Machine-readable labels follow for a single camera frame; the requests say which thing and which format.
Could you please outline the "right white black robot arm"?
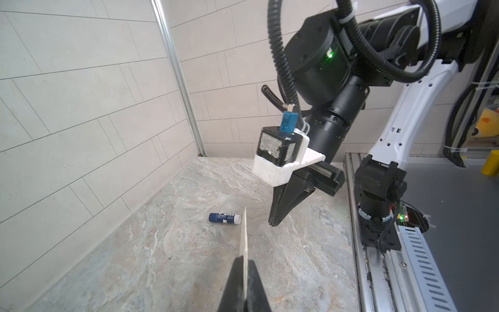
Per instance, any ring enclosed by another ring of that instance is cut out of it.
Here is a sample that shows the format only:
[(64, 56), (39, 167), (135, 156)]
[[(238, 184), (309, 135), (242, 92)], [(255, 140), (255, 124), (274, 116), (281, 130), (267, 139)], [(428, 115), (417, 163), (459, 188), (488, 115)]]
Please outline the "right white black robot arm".
[(385, 100), (391, 118), (357, 169), (356, 211), (363, 245), (399, 250), (395, 218), (415, 135), (442, 89), (479, 57), (497, 25), (497, 1), (411, 1), (363, 22), (351, 2), (339, 1), (336, 9), (307, 18), (284, 43), (281, 2), (269, 2), (281, 97), (261, 90), (283, 119), (263, 128), (255, 166), (270, 165), (270, 225), (317, 189), (337, 192), (341, 172), (331, 161), (353, 124), (366, 119), (370, 101)]

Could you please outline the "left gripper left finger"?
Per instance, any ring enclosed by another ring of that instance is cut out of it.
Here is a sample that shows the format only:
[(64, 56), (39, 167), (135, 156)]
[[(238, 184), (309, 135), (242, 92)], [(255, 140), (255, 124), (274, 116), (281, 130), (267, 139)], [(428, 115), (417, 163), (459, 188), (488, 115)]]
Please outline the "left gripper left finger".
[(245, 311), (244, 281), (244, 258), (237, 257), (230, 270), (218, 312)]

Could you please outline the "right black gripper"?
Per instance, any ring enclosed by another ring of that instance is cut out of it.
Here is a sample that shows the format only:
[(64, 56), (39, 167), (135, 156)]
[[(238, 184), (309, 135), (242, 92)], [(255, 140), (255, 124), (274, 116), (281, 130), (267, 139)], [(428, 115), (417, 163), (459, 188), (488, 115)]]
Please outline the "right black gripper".
[(345, 175), (326, 162), (318, 162), (292, 173), (288, 183), (274, 187), (268, 223), (277, 227), (283, 219), (314, 191), (335, 196), (344, 185)]

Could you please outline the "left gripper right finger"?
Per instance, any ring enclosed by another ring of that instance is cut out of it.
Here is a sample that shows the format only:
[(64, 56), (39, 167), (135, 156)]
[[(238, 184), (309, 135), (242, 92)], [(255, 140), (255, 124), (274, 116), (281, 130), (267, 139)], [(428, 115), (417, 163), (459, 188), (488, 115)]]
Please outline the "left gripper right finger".
[(254, 260), (248, 262), (246, 310), (249, 312), (272, 312)]

